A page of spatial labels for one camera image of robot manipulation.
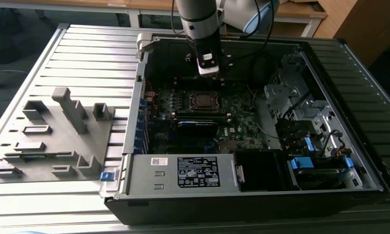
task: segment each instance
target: floor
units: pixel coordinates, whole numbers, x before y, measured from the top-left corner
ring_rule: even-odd
[[[33,10],[20,10],[19,20],[24,30],[13,37],[13,40],[23,51],[23,58],[11,64],[0,65],[0,70],[11,69],[27,72],[31,70],[60,23],[119,26],[116,14],[45,11],[45,16],[45,19],[39,19]],[[124,23],[125,26],[129,26],[127,18]],[[171,28],[169,18],[151,19],[144,16],[143,26],[148,28]],[[175,18],[175,28],[181,29],[179,18]],[[370,71],[390,93],[390,49],[380,56],[370,67]],[[15,96],[24,79],[25,75],[23,74],[0,73],[0,99],[8,99]],[[9,102],[9,100],[0,101],[0,117]]]

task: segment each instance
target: metal table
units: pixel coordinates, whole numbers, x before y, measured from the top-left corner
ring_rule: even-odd
[[[68,86],[72,96],[84,106],[93,105],[99,100],[116,107],[105,167],[119,166],[123,159],[121,149],[129,115],[132,79],[136,77],[136,40],[143,30],[172,33],[171,30],[60,25],[0,119],[0,133],[20,127],[17,119],[24,117],[21,108],[27,100],[43,100],[45,104],[56,105],[51,99],[51,90],[56,86]],[[295,40],[307,40],[311,43],[328,72],[339,74],[337,80],[343,81],[340,85],[348,85],[345,78],[340,75],[352,73],[355,78],[360,77],[366,82],[360,82],[361,85],[370,85],[376,92],[382,92],[347,45],[327,39],[295,38]],[[0,138],[0,145],[4,143],[5,139]],[[179,226],[125,226],[105,207],[99,191],[100,181],[0,184],[0,233],[17,231],[37,231],[49,234],[159,233],[160,231],[189,233],[292,230],[292,228],[299,233],[339,233],[339,231],[351,232],[353,227],[357,230],[380,231],[385,223],[390,223],[389,201],[316,219]]]

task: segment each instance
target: blue latch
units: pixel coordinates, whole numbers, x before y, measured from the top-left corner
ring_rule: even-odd
[[[296,157],[291,160],[292,169],[312,169],[313,162],[311,157]]]
[[[145,99],[140,99],[140,109],[144,109],[148,106],[148,101]]]
[[[347,163],[347,167],[348,168],[353,168],[355,167],[355,163],[352,161],[352,159],[349,157],[345,158],[345,163]]]
[[[115,181],[115,172],[101,172],[100,181],[103,182],[112,182]]]
[[[309,137],[305,137],[305,142],[308,144],[309,151],[315,151],[315,147]]]

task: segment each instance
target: black cable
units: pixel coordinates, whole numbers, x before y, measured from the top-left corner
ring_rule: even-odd
[[[341,137],[339,136],[339,141],[341,143],[341,147],[336,150],[336,152],[332,154],[333,156],[337,156],[337,153],[345,149],[345,142],[341,140]]]
[[[257,25],[256,25],[256,28],[255,30],[245,36],[240,37],[241,39],[248,39],[251,36],[253,36],[257,31],[259,31],[259,28],[260,28],[260,22],[261,22],[261,13],[260,13],[260,7],[259,7],[259,3],[257,3],[257,0],[255,0],[255,3],[256,3],[256,8],[257,8],[257,16],[259,16],[259,21],[257,21]]]
[[[172,13],[171,13],[171,27],[172,27],[172,30],[173,30],[175,34],[179,35],[176,30],[175,30],[175,26],[173,26],[175,0],[172,1],[172,10],[171,11],[172,11]]]
[[[328,142],[331,141],[331,137],[332,137],[332,135],[333,135],[335,133],[340,133],[340,131],[339,131],[337,129],[333,129],[333,130],[331,131],[331,133],[328,133],[328,136],[327,136],[327,138],[325,138],[325,140],[324,140],[324,144],[323,144],[323,148],[321,148],[320,156],[324,155],[324,152],[325,152],[325,149],[327,149],[327,146],[328,146]]]
[[[256,55],[267,47],[267,45],[269,43],[269,38],[271,38],[271,35],[272,35],[272,31],[273,31],[273,24],[275,24],[275,4],[273,4],[273,0],[271,0],[271,10],[272,10],[272,23],[271,23],[271,29],[269,29],[269,32],[268,32],[267,41],[265,41],[264,45],[255,52],[252,52],[252,53],[249,53],[247,55],[243,55],[239,58],[235,58],[235,61],[245,59],[245,58],[251,57],[252,55]]]
[[[281,118],[285,118],[287,115],[291,113],[291,111],[293,111],[299,105],[305,101],[307,97],[311,95],[311,91],[308,91],[304,96],[301,96],[300,100],[291,106],[291,108],[287,110],[287,112],[284,113],[284,115],[281,116]]]

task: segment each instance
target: table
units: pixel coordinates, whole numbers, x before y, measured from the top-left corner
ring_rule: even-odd
[[[141,15],[171,15],[172,0],[131,0],[129,8],[132,27],[139,28]],[[309,3],[288,2],[279,6],[275,20],[276,22],[307,24],[301,37],[313,37],[321,21],[327,17],[327,12],[316,11]]]
[[[0,7],[129,14],[131,26],[140,28],[141,15],[171,15],[172,0],[0,0]],[[327,17],[311,4],[288,2],[279,7],[276,22],[305,24],[301,36],[313,37]]]
[[[61,25],[35,64],[25,82],[0,119],[0,135],[20,126],[9,124],[23,117],[21,108],[27,100],[52,103],[47,90],[67,86],[84,106],[96,99],[116,107],[105,168],[121,165],[123,142],[136,65],[135,53],[137,35],[141,32],[172,34],[172,30],[131,29],[89,25]],[[305,41],[313,47],[321,64],[344,84],[344,77],[364,82],[374,78],[361,67],[348,46],[329,39],[291,38]],[[89,94],[81,95],[84,89]],[[123,225],[104,205],[99,195],[100,181],[67,181],[41,183],[0,184],[0,234],[37,231],[49,234],[68,233],[211,233],[269,230],[269,232],[307,234],[360,233],[361,230],[390,230],[390,201],[356,207],[331,217],[312,219],[269,220],[269,222],[233,222],[195,225]]]
[[[0,7],[55,11],[128,13],[131,0],[0,0]]]

